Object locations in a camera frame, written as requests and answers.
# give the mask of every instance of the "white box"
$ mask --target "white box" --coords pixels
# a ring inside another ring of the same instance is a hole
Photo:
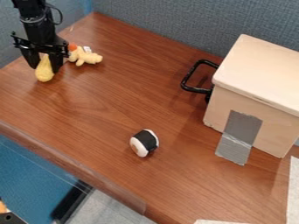
[[[231,110],[255,116],[254,147],[283,158],[299,137],[299,52],[243,34],[212,82],[205,125],[223,132]]]

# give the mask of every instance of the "black handle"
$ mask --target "black handle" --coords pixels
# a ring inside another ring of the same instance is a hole
[[[206,89],[206,88],[201,88],[201,87],[189,87],[189,86],[186,85],[187,81],[191,78],[192,74],[195,72],[195,70],[201,64],[206,64],[209,67],[213,67],[215,69],[219,68],[219,65],[211,62],[210,60],[207,60],[207,59],[200,59],[200,60],[198,60],[194,64],[194,66],[190,69],[189,73],[181,81],[181,88],[183,90],[186,90],[186,91],[189,91],[189,92],[193,92],[193,93],[204,94],[204,95],[211,95],[212,88],[211,89]]]

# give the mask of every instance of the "blue surface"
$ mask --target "blue surface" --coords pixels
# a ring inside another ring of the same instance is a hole
[[[28,223],[51,223],[51,212],[76,180],[59,167],[0,136],[0,196],[11,211]]]
[[[299,51],[298,0],[94,0],[94,10],[222,57],[241,33]]]

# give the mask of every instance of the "toy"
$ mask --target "toy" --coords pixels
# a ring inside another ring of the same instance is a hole
[[[42,60],[38,63],[38,67],[35,70],[35,76],[39,81],[50,81],[54,72],[52,71],[51,62],[49,60],[49,55],[45,54]]]
[[[76,66],[80,67],[84,62],[88,64],[96,64],[102,61],[103,57],[94,52],[85,52],[79,45],[70,44],[68,46],[70,56],[68,58],[71,62],[76,62]]]
[[[159,147],[159,140],[150,129],[143,129],[129,140],[129,145],[138,157],[145,158],[151,151]]]

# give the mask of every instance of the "box lid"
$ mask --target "box lid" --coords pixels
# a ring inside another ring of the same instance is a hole
[[[242,34],[213,83],[299,116],[299,52]]]

